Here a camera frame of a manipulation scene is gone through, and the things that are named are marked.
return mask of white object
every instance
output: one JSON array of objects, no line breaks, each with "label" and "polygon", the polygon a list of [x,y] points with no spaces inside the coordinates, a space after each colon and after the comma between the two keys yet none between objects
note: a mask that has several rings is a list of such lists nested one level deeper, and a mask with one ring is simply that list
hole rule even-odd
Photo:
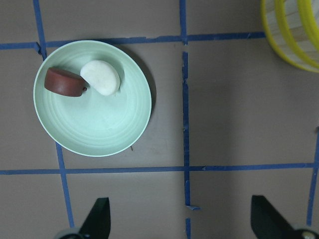
[{"label": "white object", "polygon": [[86,63],[80,75],[103,96],[109,96],[118,91],[120,77],[117,71],[109,63],[94,60]]}]

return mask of white toy food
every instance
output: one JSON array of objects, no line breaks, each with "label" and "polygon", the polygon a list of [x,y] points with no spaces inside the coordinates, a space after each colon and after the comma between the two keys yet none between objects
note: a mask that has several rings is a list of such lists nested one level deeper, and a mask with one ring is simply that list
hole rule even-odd
[{"label": "white toy food", "polygon": [[80,75],[103,96],[114,94],[120,87],[119,74],[105,61],[94,60],[86,63],[81,68]]}]

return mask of red object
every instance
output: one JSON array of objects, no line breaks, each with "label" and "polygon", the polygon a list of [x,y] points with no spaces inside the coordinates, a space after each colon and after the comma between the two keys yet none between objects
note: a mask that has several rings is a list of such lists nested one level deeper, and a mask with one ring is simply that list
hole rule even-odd
[{"label": "red object", "polygon": [[78,97],[86,91],[86,81],[70,71],[50,67],[46,72],[44,87],[63,96]]}]

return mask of yellow ring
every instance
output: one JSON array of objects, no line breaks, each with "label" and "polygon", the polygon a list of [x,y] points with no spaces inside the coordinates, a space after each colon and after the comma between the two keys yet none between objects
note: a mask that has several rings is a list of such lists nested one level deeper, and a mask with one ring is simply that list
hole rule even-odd
[{"label": "yellow ring", "polygon": [[308,38],[319,51],[319,29],[313,13],[311,0],[298,0],[298,10]]},{"label": "yellow ring", "polygon": [[263,23],[263,27],[264,27],[264,31],[265,31],[265,35],[266,38],[269,42],[269,44],[271,45],[271,47],[273,48],[273,50],[286,62],[288,62],[289,64],[300,68],[302,70],[306,70],[309,71],[308,68],[305,68],[304,66],[301,66],[299,64],[297,64],[296,62],[294,62],[293,60],[291,60],[289,57],[286,56],[286,54],[282,51],[282,49],[277,45],[276,41],[273,39],[272,37],[272,33],[269,29],[268,23],[267,23],[267,17],[266,17],[266,0],[262,0],[261,1],[261,18],[262,18],[262,23]]},{"label": "yellow ring", "polygon": [[275,1],[275,12],[276,12],[276,18],[278,27],[280,29],[280,32],[286,41],[286,44],[290,47],[290,49],[304,62],[307,64],[319,68],[319,63],[311,59],[296,43],[290,29],[289,25],[286,19],[286,11],[284,6],[284,1],[282,0],[276,0]]}]

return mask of light green plate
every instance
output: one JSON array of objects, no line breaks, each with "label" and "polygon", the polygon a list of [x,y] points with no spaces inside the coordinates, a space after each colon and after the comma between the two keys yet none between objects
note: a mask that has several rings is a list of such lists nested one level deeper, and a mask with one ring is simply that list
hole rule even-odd
[{"label": "light green plate", "polygon": [[[44,88],[49,67],[80,74],[92,60],[110,63],[121,85],[113,96],[92,87],[80,97],[67,97]],[[123,51],[99,41],[64,45],[43,62],[34,82],[33,101],[47,133],[63,147],[86,156],[108,156],[130,147],[144,132],[151,114],[151,93],[138,65]]]}]

